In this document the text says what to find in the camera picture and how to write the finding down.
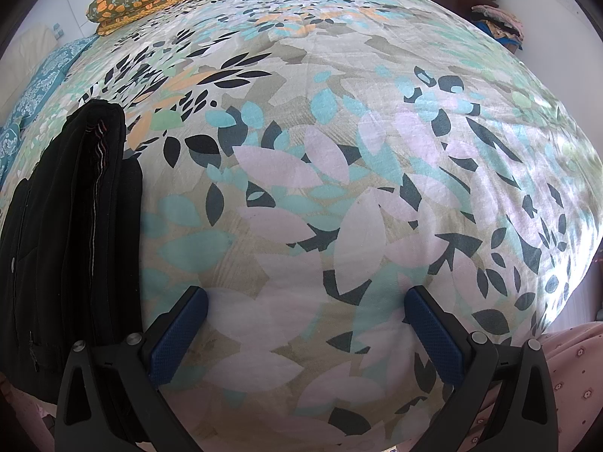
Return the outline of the black pants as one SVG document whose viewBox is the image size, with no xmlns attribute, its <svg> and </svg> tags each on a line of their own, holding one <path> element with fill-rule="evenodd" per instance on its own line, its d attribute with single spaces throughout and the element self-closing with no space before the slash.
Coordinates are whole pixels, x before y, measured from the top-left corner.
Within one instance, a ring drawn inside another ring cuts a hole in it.
<svg viewBox="0 0 603 452">
<path fill-rule="evenodd" d="M 56 403 L 73 344 L 142 330 L 142 169 L 125 114 L 92 99 L 50 142 L 12 196 L 1 233 L 1 371 Z"/>
</svg>

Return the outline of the teal patterned pillow near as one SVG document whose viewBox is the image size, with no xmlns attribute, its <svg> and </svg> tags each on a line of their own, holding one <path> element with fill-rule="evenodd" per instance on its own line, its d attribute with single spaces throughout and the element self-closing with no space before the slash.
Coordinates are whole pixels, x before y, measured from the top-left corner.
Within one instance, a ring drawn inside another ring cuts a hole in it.
<svg viewBox="0 0 603 452">
<path fill-rule="evenodd" d="M 16 118 L 6 125 L 0 135 L 0 186 L 4 185 L 6 177 L 13 165 L 21 144 L 22 118 Z"/>
</svg>

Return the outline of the teal patterned pillow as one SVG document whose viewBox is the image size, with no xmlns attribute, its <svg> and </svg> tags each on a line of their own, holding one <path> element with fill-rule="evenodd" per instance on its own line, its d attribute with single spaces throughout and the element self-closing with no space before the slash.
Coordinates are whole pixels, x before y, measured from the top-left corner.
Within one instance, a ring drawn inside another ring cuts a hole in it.
<svg viewBox="0 0 603 452">
<path fill-rule="evenodd" d="M 72 65 L 96 39 L 96 36 L 78 39 L 52 51 L 34 73 L 23 95 L 16 101 L 4 126 L 8 128 L 16 125 L 19 128 L 27 128 L 46 101 L 66 79 Z"/>
<path fill-rule="evenodd" d="M 4 185 L 6 177 L 13 165 L 21 144 L 22 118 L 16 118 L 6 125 L 0 135 L 0 186 Z"/>
</svg>

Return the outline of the floral leaf-print bed sheet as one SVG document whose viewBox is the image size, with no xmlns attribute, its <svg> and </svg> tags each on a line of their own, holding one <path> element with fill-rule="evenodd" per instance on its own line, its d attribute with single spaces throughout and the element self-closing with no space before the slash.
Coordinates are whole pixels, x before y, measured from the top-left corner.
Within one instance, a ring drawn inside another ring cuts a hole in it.
<svg viewBox="0 0 603 452">
<path fill-rule="evenodd" d="M 208 316 L 161 395 L 204 451 L 409 448 L 452 394 L 406 320 L 538 340 L 602 238 L 602 163 L 516 57 L 430 0 L 184 0 L 99 35 L 1 186 L 118 104 L 143 334 Z"/>
</svg>

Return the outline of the teal patterned pillow far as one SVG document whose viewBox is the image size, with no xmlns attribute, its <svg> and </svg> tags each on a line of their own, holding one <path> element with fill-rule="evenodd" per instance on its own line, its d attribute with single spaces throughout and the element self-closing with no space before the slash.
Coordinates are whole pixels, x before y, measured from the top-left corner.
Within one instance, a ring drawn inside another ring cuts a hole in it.
<svg viewBox="0 0 603 452">
<path fill-rule="evenodd" d="M 46 101 L 66 79 L 72 65 L 96 39 L 96 36 L 78 39 L 52 51 L 34 73 L 23 95 L 16 101 L 4 126 L 8 128 L 16 125 L 19 128 L 27 128 Z"/>
</svg>

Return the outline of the cream padded headboard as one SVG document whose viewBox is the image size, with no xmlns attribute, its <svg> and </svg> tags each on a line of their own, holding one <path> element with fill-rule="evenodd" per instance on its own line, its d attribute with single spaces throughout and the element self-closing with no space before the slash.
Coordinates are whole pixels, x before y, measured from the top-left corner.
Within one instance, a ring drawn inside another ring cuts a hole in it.
<svg viewBox="0 0 603 452">
<path fill-rule="evenodd" d="M 37 23 L 17 36 L 1 58 L 1 123 L 9 117 L 18 98 L 39 66 L 58 47 L 52 30 Z"/>
</svg>

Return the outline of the pile of colourful clothes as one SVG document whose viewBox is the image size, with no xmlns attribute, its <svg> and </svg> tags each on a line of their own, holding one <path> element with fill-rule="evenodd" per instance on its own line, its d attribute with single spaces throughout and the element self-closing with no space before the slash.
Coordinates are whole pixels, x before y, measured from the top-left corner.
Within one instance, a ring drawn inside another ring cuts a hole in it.
<svg viewBox="0 0 603 452">
<path fill-rule="evenodd" d="M 513 13 L 491 5 L 474 5 L 470 21 L 509 51 L 522 49 L 524 27 Z"/>
</svg>

